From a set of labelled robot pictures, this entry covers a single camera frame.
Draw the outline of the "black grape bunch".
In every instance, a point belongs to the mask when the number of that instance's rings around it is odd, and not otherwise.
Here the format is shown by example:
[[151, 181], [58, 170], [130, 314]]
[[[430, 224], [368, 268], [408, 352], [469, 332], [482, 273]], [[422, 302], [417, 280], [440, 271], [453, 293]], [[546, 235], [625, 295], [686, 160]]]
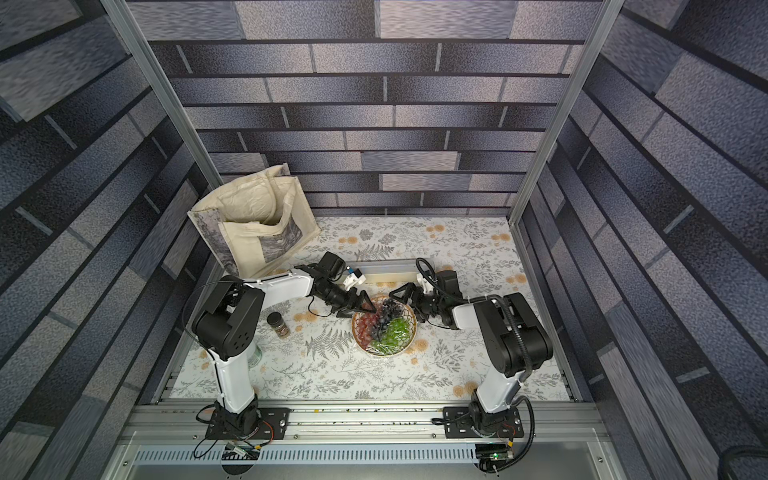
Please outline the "black grape bunch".
[[378, 331], [374, 336], [377, 340], [386, 336], [402, 338], [410, 332], [410, 324], [401, 303], [392, 299], [384, 300], [378, 310], [378, 316]]

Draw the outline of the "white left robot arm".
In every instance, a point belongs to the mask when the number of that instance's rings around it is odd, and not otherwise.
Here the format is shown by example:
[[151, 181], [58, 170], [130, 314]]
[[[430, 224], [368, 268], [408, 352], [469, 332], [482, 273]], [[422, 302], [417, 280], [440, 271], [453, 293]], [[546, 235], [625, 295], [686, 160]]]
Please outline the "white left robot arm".
[[376, 311], [367, 292], [336, 283], [342, 270], [311, 264], [259, 280], [227, 275], [217, 282], [192, 322], [192, 334], [214, 361], [218, 388], [207, 421], [208, 439], [245, 440], [263, 425], [249, 380], [248, 359], [255, 348], [254, 334], [264, 308], [312, 296], [330, 306], [337, 316]]

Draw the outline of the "aluminium mounting rail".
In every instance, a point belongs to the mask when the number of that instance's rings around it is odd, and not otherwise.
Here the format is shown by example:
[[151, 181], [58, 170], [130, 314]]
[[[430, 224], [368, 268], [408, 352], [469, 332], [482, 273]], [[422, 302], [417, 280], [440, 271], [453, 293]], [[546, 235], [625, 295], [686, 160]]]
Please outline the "aluminium mounting rail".
[[[206, 427], [196, 421], [209, 399], [170, 399], [135, 407], [118, 436], [119, 445], [194, 445]], [[263, 407], [290, 410], [278, 445], [394, 444], [446, 442], [442, 426], [431, 423], [447, 401], [391, 403], [375, 401], [271, 401]], [[591, 403], [534, 401], [535, 440], [542, 442], [608, 441], [597, 408]]]

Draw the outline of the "cream canvas tote bag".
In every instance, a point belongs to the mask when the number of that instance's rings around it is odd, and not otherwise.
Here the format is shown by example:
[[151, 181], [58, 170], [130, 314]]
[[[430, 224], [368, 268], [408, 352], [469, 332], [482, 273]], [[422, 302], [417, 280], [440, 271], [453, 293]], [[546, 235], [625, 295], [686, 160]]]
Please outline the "cream canvas tote bag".
[[242, 279], [267, 275], [321, 232], [285, 163], [214, 189], [187, 215], [224, 271]]

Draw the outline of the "green grape bunch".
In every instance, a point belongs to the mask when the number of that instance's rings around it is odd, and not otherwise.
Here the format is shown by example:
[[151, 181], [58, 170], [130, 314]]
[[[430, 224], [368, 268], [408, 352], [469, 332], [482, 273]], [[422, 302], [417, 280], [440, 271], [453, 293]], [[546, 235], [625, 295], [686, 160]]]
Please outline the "green grape bunch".
[[394, 355], [404, 350], [414, 335], [414, 325], [410, 320], [403, 317], [395, 318], [386, 324], [376, 326], [368, 349], [380, 356]]

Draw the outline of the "green lidded tin can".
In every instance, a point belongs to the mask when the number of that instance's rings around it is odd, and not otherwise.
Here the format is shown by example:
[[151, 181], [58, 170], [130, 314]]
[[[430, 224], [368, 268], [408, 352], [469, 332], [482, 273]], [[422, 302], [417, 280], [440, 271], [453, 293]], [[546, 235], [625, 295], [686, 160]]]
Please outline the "green lidded tin can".
[[248, 366], [250, 369], [253, 369], [261, 362], [263, 352], [257, 344], [251, 343], [247, 349], [247, 353], [249, 354]]

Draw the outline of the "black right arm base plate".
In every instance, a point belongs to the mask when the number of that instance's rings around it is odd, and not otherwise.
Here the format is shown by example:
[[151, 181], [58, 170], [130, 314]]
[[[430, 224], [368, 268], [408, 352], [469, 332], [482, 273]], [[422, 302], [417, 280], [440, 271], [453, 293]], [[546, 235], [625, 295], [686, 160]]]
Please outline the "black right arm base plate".
[[517, 407], [498, 413], [486, 413], [477, 404], [468, 407], [444, 407], [437, 422], [449, 439], [517, 439], [525, 436]]

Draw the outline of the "cream plastic wrap dispenser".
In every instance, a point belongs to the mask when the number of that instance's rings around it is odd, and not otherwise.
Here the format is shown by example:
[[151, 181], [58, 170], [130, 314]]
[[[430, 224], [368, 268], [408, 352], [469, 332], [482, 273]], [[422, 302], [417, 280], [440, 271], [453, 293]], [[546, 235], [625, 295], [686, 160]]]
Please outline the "cream plastic wrap dispenser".
[[365, 283], [408, 283], [416, 282], [419, 271], [416, 259], [390, 259], [375, 261], [354, 261], [347, 264], [352, 270], [360, 270]]

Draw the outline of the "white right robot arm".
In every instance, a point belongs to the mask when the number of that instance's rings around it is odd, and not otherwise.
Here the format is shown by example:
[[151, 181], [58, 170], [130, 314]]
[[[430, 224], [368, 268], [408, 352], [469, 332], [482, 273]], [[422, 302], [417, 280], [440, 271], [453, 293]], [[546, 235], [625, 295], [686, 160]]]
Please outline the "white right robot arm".
[[520, 438], [518, 398], [531, 374], [554, 355], [549, 335], [525, 297], [515, 292], [467, 299], [454, 271], [420, 272], [388, 297], [413, 311], [420, 322], [438, 317], [451, 330], [477, 330], [491, 362], [466, 409], [447, 408], [439, 421], [448, 437]]

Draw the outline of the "dark spice jar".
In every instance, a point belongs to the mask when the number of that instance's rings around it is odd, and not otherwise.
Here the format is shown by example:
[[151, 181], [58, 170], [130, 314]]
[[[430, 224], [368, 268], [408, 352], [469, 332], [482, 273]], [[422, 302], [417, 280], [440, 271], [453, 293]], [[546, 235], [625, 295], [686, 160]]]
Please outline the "dark spice jar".
[[291, 333], [290, 328], [287, 326], [280, 312], [271, 312], [267, 316], [267, 323], [279, 338], [285, 338]]

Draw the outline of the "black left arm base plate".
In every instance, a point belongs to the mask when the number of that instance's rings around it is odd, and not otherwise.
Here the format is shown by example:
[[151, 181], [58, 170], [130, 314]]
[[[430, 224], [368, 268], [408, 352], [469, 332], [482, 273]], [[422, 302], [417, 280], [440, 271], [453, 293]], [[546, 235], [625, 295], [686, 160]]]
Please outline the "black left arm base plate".
[[208, 422], [207, 440], [282, 440], [291, 410], [288, 408], [246, 409], [234, 414], [217, 407]]

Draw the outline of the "red grape bunch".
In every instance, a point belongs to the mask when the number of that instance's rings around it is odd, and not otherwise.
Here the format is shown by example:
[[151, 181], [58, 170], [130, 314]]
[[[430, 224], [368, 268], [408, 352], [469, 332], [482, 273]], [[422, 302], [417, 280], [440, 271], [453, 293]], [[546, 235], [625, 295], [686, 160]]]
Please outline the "red grape bunch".
[[379, 316], [376, 313], [360, 313], [353, 319], [353, 334], [362, 349], [369, 348], [377, 334], [378, 324]]

